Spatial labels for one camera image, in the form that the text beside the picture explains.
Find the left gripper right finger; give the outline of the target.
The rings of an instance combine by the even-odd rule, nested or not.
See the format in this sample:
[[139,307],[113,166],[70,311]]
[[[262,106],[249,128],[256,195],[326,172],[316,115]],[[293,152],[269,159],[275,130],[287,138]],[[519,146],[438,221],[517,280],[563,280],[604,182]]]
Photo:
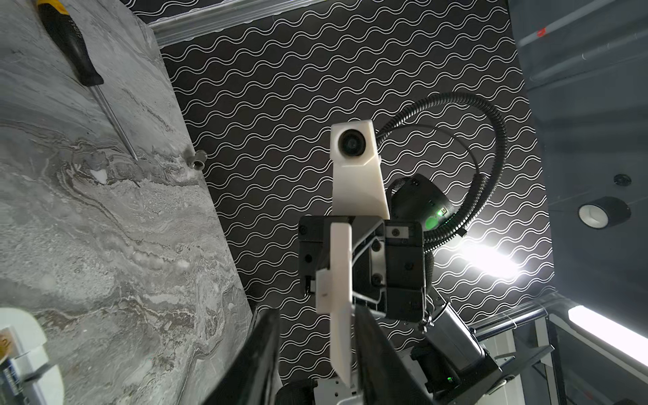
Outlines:
[[431,403],[363,306],[354,309],[354,340],[364,404]]

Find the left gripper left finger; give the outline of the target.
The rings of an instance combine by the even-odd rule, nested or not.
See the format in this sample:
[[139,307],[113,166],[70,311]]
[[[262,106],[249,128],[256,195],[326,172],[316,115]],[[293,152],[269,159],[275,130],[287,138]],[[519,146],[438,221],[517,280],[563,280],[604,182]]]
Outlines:
[[280,313],[261,315],[234,363],[205,404],[274,404],[278,366]]

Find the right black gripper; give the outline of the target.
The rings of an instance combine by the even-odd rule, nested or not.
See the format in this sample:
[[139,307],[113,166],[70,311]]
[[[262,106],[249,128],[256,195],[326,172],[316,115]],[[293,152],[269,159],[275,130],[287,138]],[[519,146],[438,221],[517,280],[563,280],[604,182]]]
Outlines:
[[377,216],[304,216],[298,226],[300,287],[316,293],[330,264],[331,225],[352,231],[352,297],[386,318],[419,322],[425,314],[424,233],[418,222]]

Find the white square alarm clock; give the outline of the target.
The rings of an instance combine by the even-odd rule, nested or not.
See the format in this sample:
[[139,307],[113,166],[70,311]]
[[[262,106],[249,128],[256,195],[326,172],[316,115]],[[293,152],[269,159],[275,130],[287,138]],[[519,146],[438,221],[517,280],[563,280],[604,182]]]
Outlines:
[[63,404],[60,368],[46,351],[47,337],[30,313],[1,309],[1,403]]

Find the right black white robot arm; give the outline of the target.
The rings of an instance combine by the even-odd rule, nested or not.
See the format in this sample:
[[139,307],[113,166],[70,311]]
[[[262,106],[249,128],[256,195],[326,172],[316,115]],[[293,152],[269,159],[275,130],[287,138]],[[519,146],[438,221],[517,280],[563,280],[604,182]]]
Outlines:
[[315,403],[475,404],[551,352],[493,344],[543,315],[505,247],[522,221],[501,187],[510,141],[501,110],[461,91],[327,130],[332,205],[296,231],[302,293],[329,320]]

